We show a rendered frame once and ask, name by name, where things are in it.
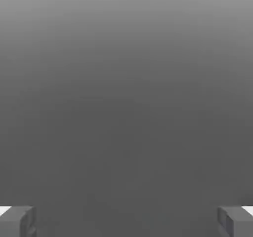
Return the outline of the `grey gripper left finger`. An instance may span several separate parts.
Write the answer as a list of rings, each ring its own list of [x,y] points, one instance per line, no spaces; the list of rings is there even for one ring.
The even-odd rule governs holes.
[[[37,237],[33,206],[0,206],[0,237]]]

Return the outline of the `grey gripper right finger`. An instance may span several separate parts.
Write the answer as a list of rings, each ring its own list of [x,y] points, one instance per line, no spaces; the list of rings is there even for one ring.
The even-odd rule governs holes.
[[[253,206],[219,206],[219,237],[253,237]]]

